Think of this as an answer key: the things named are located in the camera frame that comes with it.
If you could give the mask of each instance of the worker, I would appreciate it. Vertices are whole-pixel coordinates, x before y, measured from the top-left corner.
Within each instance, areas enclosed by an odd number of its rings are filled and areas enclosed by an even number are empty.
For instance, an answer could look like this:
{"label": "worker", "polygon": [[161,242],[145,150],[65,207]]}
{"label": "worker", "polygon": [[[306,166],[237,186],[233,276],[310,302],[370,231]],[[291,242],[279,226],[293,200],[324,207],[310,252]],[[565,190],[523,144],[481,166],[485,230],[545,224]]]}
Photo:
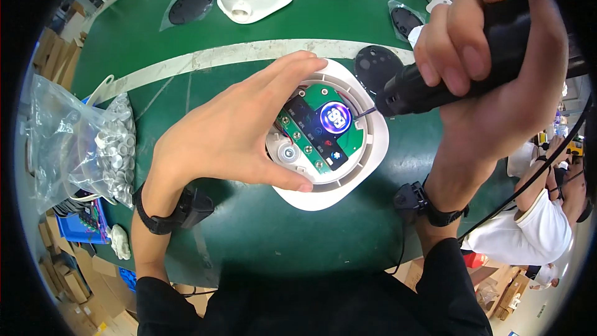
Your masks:
{"label": "worker", "polygon": [[525,276],[539,284],[530,285],[530,289],[542,291],[549,287],[557,287],[559,284],[559,269],[553,263],[542,266],[527,266]]}
{"label": "worker", "polygon": [[[546,155],[531,163],[516,184],[515,191],[539,170],[562,142],[562,137],[552,139]],[[554,163],[559,164],[567,156],[565,150],[562,151]],[[583,161],[581,157],[576,157],[563,176],[560,187],[563,200],[556,196],[555,178],[547,181],[553,178],[554,169],[550,166],[516,198],[516,208],[499,213],[469,233],[461,249],[485,254],[510,265],[541,266],[558,259],[570,247],[572,227],[580,220],[588,204]]]}
{"label": "worker", "polygon": [[[459,251],[459,218],[438,227],[429,215],[464,210],[497,161],[552,119],[567,69],[567,35],[552,0],[529,2],[531,33],[518,78],[440,109],[444,135],[424,185],[434,208],[415,222],[425,256],[417,293],[385,272],[253,279],[223,267],[201,318],[169,284],[164,258],[170,234],[156,235],[147,226],[173,212],[190,181],[211,177],[312,190],[307,178],[269,160],[264,146],[296,86],[327,64],[299,51],[193,109],[156,143],[132,220],[138,335],[491,335]],[[414,49],[428,85],[443,78],[452,93],[464,95],[471,78],[487,77],[491,63],[482,28],[482,0],[433,8]]]}

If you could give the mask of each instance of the red object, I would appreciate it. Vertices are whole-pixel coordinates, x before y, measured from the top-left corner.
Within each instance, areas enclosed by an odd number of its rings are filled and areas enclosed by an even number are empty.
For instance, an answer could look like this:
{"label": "red object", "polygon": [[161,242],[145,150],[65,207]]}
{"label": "red object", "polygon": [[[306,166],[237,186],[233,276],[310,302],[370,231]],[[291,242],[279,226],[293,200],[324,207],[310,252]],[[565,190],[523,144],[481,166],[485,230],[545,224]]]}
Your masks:
{"label": "red object", "polygon": [[464,259],[465,265],[467,267],[476,268],[479,266],[483,266],[489,260],[489,257],[487,257],[484,254],[469,253],[466,256],[464,256]]}

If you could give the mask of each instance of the green workbench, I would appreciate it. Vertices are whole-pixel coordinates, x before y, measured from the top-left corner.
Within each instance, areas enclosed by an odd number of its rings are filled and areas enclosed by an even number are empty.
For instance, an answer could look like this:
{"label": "green workbench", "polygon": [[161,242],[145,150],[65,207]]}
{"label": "green workbench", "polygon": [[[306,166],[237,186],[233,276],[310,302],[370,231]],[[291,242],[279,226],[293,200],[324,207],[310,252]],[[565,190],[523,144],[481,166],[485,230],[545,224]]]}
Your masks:
{"label": "green workbench", "polygon": [[[86,38],[72,91],[82,98],[109,74],[120,78],[175,56],[251,41],[337,39],[410,49],[394,35],[388,0],[294,0],[245,26],[232,22],[215,5],[201,21],[158,32],[170,1],[118,0],[101,13]],[[425,0],[398,1],[425,13]],[[352,60],[337,60],[352,70]],[[147,176],[157,139],[188,109],[269,63],[271,60],[261,60],[206,68],[131,90],[135,116],[144,112],[137,121],[135,188]],[[427,175],[442,128],[437,110],[386,122],[390,146],[384,161],[347,197],[322,211],[296,209],[268,185],[196,180],[193,184],[212,197],[216,209],[194,229],[173,233],[166,258],[170,280],[213,287],[222,268],[302,276],[394,266],[400,256],[402,222],[392,209],[392,196],[403,183],[422,181]],[[471,202],[470,215],[461,223],[460,232],[508,197],[514,182],[501,161]],[[130,233],[131,210],[122,205],[105,209],[109,223],[118,223]],[[403,262],[421,255],[412,226],[406,226],[405,241]],[[119,261],[109,246],[95,248],[102,258],[134,270],[133,259]]]}

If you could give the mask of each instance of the green circuit board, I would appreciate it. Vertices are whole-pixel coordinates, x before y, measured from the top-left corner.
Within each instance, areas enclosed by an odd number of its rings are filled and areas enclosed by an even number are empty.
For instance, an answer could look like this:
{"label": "green circuit board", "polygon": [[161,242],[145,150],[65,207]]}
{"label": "green circuit board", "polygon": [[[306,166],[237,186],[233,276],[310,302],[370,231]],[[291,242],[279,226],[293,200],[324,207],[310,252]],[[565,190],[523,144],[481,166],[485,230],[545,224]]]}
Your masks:
{"label": "green circuit board", "polygon": [[[354,116],[357,113],[332,87],[316,84],[305,89],[304,93],[304,96],[295,96],[284,105],[277,121],[318,173],[326,174],[341,166],[362,147],[363,130],[356,129]],[[330,133],[318,119],[322,108],[330,102],[341,103],[349,111],[350,123],[344,132]],[[332,159],[329,153],[341,158]]]}

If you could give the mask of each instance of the electric screwdriver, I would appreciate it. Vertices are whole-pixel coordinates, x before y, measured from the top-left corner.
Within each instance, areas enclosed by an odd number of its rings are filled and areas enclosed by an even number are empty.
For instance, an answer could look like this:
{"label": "electric screwdriver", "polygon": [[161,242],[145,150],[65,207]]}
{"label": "electric screwdriver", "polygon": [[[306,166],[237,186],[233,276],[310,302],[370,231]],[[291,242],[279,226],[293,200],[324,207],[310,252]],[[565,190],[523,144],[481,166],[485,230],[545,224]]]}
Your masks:
{"label": "electric screwdriver", "polygon": [[[425,84],[416,64],[406,65],[376,95],[376,108],[386,117],[425,113],[460,99],[484,95],[518,77],[526,53],[531,28],[528,0],[502,0],[484,7],[483,32],[489,43],[491,72],[482,81],[470,81],[470,91],[453,95],[441,81]],[[567,78],[586,74],[587,65],[580,54],[570,52]]]}

